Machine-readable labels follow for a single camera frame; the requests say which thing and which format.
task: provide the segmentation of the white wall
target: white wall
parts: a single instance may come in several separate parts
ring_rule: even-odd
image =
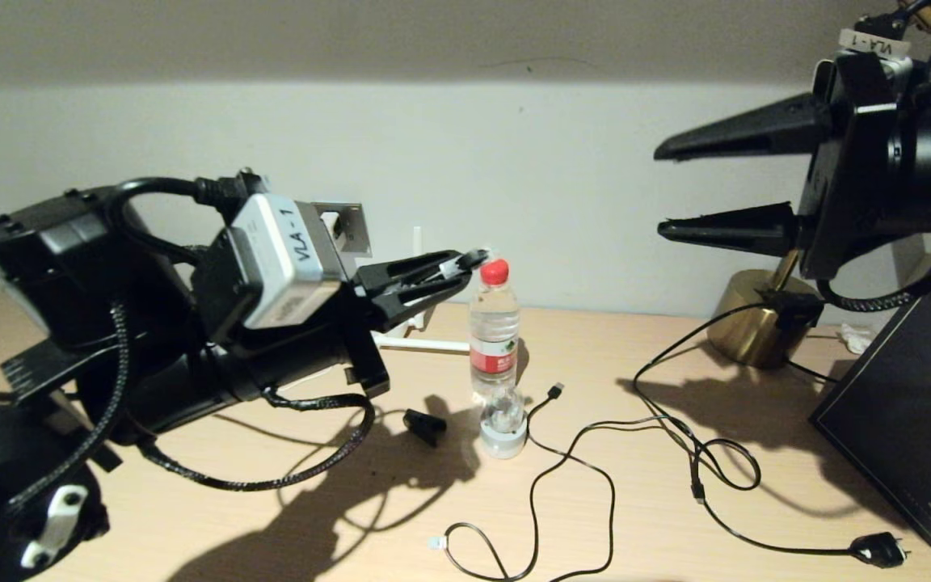
[[[665,242],[657,222],[797,201],[808,159],[672,165],[651,151],[806,90],[840,27],[891,7],[21,4],[0,2],[0,213],[64,188],[251,166],[293,198],[365,203],[380,260],[422,226],[432,250],[498,247],[527,305],[701,316],[735,270],[773,261]],[[159,198],[139,206],[163,236],[217,229],[211,211]],[[836,285],[894,286],[884,250]]]

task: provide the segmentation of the gold lamp base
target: gold lamp base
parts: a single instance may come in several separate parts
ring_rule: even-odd
[[[768,289],[816,295],[816,291],[804,281],[790,279],[795,260],[797,256],[790,254],[776,272],[753,269],[735,273],[728,281],[716,314],[763,302],[760,291]],[[784,329],[777,327],[777,322],[776,310],[766,306],[753,308],[710,325],[706,335],[714,348],[731,360],[754,368],[780,368],[807,335],[810,322]]]

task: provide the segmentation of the wooden desk surface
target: wooden desk surface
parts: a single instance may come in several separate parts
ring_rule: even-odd
[[[632,373],[697,320],[525,310],[522,336],[529,364],[522,390],[540,401],[555,382],[566,386],[533,423],[533,434],[565,447],[584,424],[632,420],[647,409],[625,384]],[[425,336],[461,340],[464,306],[440,306]],[[33,344],[38,331],[0,297],[0,361]],[[931,580],[931,550],[883,498],[807,423],[820,387],[791,369],[764,373],[694,349],[647,374],[647,393],[684,417],[703,438],[739,440],[760,460],[764,485],[727,489],[706,476],[706,494],[740,533],[777,545],[847,546],[853,538],[893,531],[913,552],[895,570],[850,557],[779,554],[749,546],[714,524],[689,492],[682,450],[660,430],[585,437],[583,459],[617,483],[616,557],[590,580],[688,582],[750,580]],[[112,531],[86,542],[38,580],[77,582],[264,582],[280,580],[468,580],[428,549],[432,535],[470,521],[491,536],[510,574],[531,556],[529,484],[557,461],[528,445],[498,461],[477,442],[466,358],[384,351],[392,390],[377,399],[389,412],[365,445],[332,471],[281,493],[228,493],[197,486],[141,460],[100,473]],[[813,331],[795,360],[838,373],[853,355],[830,334]],[[301,384],[308,397],[344,390],[343,374]],[[5,381],[0,376],[0,390]],[[446,417],[449,433],[429,449],[404,431],[403,408]],[[296,413],[263,402],[230,408],[160,439],[190,467],[231,479],[270,479],[324,449],[289,439],[328,442],[348,413]],[[274,436],[261,434],[269,431]],[[725,468],[740,475],[738,465]],[[538,566],[529,579],[595,567],[607,551],[609,488],[575,463],[544,479],[537,491],[541,526]],[[469,531],[452,537],[456,556],[495,575],[494,563]]]

